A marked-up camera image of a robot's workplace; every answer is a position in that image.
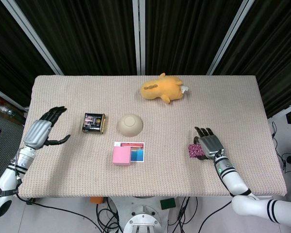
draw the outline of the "pink box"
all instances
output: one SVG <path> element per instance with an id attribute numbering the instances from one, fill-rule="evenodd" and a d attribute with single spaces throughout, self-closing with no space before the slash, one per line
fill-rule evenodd
<path id="1" fill-rule="evenodd" d="M 115 165 L 130 165 L 130 147 L 114 147 L 112 162 Z"/>

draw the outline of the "beige bowl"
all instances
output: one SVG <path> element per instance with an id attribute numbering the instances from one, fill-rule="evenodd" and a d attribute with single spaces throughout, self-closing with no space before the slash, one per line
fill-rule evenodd
<path id="1" fill-rule="evenodd" d="M 143 122 L 141 118 L 135 114 L 125 114 L 118 121 L 117 128 L 122 135 L 126 137 L 134 137 L 142 131 Z"/>

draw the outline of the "robotic hand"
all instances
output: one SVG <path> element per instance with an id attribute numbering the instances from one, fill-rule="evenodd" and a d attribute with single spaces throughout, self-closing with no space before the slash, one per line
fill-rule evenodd
<path id="1" fill-rule="evenodd" d="M 225 156 L 225 150 L 209 128 L 195 127 L 200 138 L 195 137 L 208 159 L 212 159 L 217 174 L 230 192 L 233 210 L 242 216 L 258 216 L 272 222 L 291 227 L 291 202 L 281 200 L 259 200 L 246 186 L 233 164 Z"/>
<path id="2" fill-rule="evenodd" d="M 21 179 L 35 158 L 34 152 L 44 145 L 60 145 L 69 139 L 70 135 L 59 141 L 48 140 L 52 127 L 59 116 L 66 110 L 63 106 L 50 109 L 39 120 L 36 120 L 28 130 L 24 138 L 25 147 L 18 149 L 18 152 L 0 177 L 0 189 L 2 190 L 0 195 L 0 217 L 9 209 L 13 195 L 18 193 Z"/>

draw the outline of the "plush toy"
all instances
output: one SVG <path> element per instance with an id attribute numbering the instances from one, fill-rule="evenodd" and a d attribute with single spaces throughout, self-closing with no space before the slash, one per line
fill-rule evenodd
<path id="1" fill-rule="evenodd" d="M 140 89 L 141 96 L 147 100 L 161 98 L 165 103 L 178 100 L 183 97 L 187 87 L 183 86 L 180 78 L 161 74 L 158 79 L 144 83 Z"/>

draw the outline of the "beige textured tablecloth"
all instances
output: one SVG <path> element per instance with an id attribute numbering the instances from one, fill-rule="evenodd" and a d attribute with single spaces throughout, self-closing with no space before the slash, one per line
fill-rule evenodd
<path id="1" fill-rule="evenodd" d="M 224 196 L 212 161 L 188 156 L 194 126 L 210 127 L 256 195 L 284 195 L 270 129 L 254 76 L 179 76 L 189 87 L 170 105 L 145 100 L 139 88 L 157 76 L 39 76 L 24 135 L 54 106 L 68 110 L 49 138 L 71 138 L 43 147 L 20 186 L 23 197 Z M 105 113 L 103 135 L 81 131 L 84 113 Z M 139 115 L 143 131 L 128 138 L 117 131 L 127 113 Z M 145 162 L 112 164 L 115 141 L 145 142 Z"/>

